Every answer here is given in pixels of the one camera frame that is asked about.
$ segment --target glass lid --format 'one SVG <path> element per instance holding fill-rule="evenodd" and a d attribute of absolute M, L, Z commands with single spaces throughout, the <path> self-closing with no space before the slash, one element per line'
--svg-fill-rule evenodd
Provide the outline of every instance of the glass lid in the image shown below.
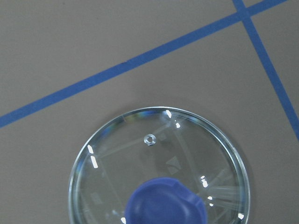
<path fill-rule="evenodd" d="M 159 184 L 156 193 L 147 194 L 149 190 L 144 190 L 150 188 L 150 183 Z M 190 212 L 181 207 L 186 203 L 188 208 L 193 207 L 193 219 L 202 217 L 201 222 L 195 223 L 245 224 L 248 220 L 246 170 L 222 131 L 191 112 L 149 107 L 114 118 L 85 143 L 71 172 L 71 224 L 138 224 L 134 218 L 143 217 L 144 212 L 156 219 L 143 219 L 143 222 L 157 224 L 161 218 L 156 213 L 149 214 L 152 210 L 147 206 L 152 208 L 153 203 L 158 206 L 168 199 L 160 200 L 162 203 L 150 202 L 145 205 L 146 211 L 140 211 L 143 207 L 133 202 L 138 196 L 144 205 L 165 189 L 172 191 L 171 187 L 165 187 L 168 183 L 169 186 L 179 183 L 184 193 L 174 190 L 174 195 L 180 198 L 174 200 L 178 204 L 170 202 L 171 206 L 159 208 L 164 218 L 188 216 Z M 172 208 L 183 213 L 171 212 Z M 188 218 L 184 220 L 183 223 L 193 223 Z"/>

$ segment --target lid knob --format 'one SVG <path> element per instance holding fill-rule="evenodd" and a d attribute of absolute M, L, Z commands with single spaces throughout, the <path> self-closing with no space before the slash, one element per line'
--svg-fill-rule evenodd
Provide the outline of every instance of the lid knob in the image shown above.
<path fill-rule="evenodd" d="M 201 198 L 169 177 L 139 186 L 128 201 L 125 217 L 126 224 L 207 224 Z"/>

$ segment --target blue line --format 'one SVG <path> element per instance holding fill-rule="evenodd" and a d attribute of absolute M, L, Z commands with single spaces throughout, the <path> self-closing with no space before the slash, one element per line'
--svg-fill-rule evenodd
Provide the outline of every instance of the blue line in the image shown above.
<path fill-rule="evenodd" d="M 268 3 L 270 1 L 265 1 L 266 4 L 262 2 L 250 7 L 250 15 L 255 15 L 261 11 L 275 6 L 277 0 L 271 1 L 273 1 L 273 4 Z M 145 52 L 139 56 L 136 56 L 124 63 L 118 64 L 110 69 L 104 70 L 89 78 L 86 78 L 28 105 L 25 105 L 19 109 L 9 112 L 0 117 L 0 128 L 240 21 L 241 19 L 239 17 L 239 13 L 234 13 L 207 26 L 199 28 L 191 33 L 188 33 L 182 37 L 179 37 L 173 41 L 170 41 L 164 45 Z"/>
<path fill-rule="evenodd" d="M 277 0 L 271 0 L 272 2 L 274 1 L 275 3 L 282 3 L 285 0 L 281 0 L 281 1 L 277 1 Z M 262 65 L 269 77 L 269 80 L 272 83 L 272 86 L 279 98 L 279 101 L 289 119 L 289 122 L 296 134 L 297 139 L 299 140 L 299 119 L 297 117 L 297 114 L 291 104 L 291 101 L 284 89 L 284 86 L 282 84 L 282 82 L 279 79 L 279 76 L 271 62 L 271 59 L 266 51 L 266 48 L 263 45 L 263 42 L 260 38 L 260 36 L 258 35 L 258 32 L 249 16 L 249 12 L 247 11 L 244 3 L 242 2 L 242 0 L 233 0 L 233 3 L 239 13 L 240 18 L 242 18 L 242 22 L 244 24 L 244 27 L 251 39 L 251 42 L 258 54 L 258 57 L 260 58 Z"/>

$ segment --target floor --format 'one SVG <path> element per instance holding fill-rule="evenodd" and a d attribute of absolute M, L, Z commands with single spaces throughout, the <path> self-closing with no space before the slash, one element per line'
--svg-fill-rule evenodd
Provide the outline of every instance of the floor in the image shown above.
<path fill-rule="evenodd" d="M 297 223 L 299 2 L 3 0 L 0 223 L 69 223 L 87 139 L 133 109 L 216 124 L 250 181 L 248 223 Z"/>

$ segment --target transparent lid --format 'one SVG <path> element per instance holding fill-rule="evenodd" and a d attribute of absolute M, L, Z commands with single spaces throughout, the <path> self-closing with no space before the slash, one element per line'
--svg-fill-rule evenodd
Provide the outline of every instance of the transparent lid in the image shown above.
<path fill-rule="evenodd" d="M 228 138 L 194 113 L 150 107 L 111 120 L 85 143 L 71 173 L 71 223 L 125 224 L 132 193 L 158 177 L 198 195 L 208 224 L 247 222 L 249 182 Z"/>

